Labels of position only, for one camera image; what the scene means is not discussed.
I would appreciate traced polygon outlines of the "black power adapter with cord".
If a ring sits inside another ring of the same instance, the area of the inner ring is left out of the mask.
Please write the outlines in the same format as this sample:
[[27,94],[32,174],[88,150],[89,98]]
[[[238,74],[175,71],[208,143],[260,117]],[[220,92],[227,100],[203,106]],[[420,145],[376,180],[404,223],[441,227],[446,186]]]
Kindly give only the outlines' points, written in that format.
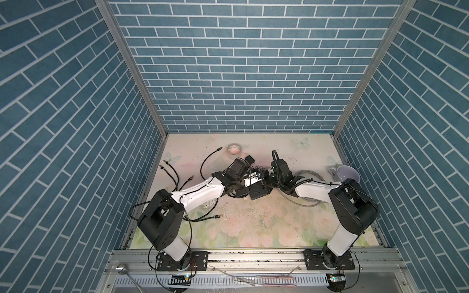
[[250,173],[254,173],[258,178],[261,178],[265,176],[265,174],[268,174],[268,170],[266,168],[255,165],[255,160],[252,156],[246,156],[244,160],[249,165]]

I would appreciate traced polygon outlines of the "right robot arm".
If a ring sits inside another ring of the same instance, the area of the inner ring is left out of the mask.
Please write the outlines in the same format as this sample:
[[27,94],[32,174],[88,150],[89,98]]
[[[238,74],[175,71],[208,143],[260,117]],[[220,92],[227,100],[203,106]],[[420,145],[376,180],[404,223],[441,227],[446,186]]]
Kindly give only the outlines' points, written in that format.
[[271,166],[268,183],[272,187],[291,197],[329,203],[334,208],[339,225],[322,249],[323,260],[340,260],[378,216],[376,202],[352,178],[326,183],[294,176],[276,151],[272,152]]

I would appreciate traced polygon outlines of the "black network switch box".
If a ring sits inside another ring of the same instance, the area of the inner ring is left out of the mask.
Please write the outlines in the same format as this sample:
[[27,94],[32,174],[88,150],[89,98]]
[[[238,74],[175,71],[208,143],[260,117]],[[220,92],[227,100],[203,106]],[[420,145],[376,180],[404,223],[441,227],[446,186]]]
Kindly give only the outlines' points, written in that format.
[[273,188],[265,182],[265,180],[258,181],[249,186],[249,196],[251,200],[257,200],[261,197],[267,196],[272,192]]

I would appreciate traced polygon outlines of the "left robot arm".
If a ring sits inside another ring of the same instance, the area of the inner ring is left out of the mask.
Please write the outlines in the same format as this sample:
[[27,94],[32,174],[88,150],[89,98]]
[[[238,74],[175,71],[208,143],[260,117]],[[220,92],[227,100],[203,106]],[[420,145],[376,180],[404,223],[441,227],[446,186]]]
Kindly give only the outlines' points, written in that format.
[[189,245],[179,237],[183,216],[202,204],[221,196],[245,191],[257,183],[252,164],[254,158],[238,157],[221,172],[214,172],[207,180],[191,188],[169,193],[159,190],[148,203],[137,224],[156,250],[162,250],[174,261],[184,261],[190,253]]

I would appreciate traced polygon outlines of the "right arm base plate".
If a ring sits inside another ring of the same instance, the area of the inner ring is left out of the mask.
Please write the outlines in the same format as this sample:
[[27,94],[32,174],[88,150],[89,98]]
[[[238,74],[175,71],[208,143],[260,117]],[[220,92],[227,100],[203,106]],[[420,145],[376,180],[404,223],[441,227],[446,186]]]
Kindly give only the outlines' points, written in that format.
[[351,252],[348,250],[342,256],[334,255],[326,247],[326,250],[306,249],[303,251],[305,265],[308,271],[330,270],[344,271],[355,270],[355,264]]

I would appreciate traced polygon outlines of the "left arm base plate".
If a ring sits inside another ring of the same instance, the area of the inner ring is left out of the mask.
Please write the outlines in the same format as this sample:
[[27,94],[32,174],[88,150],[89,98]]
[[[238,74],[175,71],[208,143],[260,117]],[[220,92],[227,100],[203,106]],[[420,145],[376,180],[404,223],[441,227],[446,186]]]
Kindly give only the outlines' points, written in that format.
[[176,261],[166,252],[160,253],[158,258],[157,271],[206,271],[209,253],[207,251],[190,251],[190,255],[185,254],[181,260]]

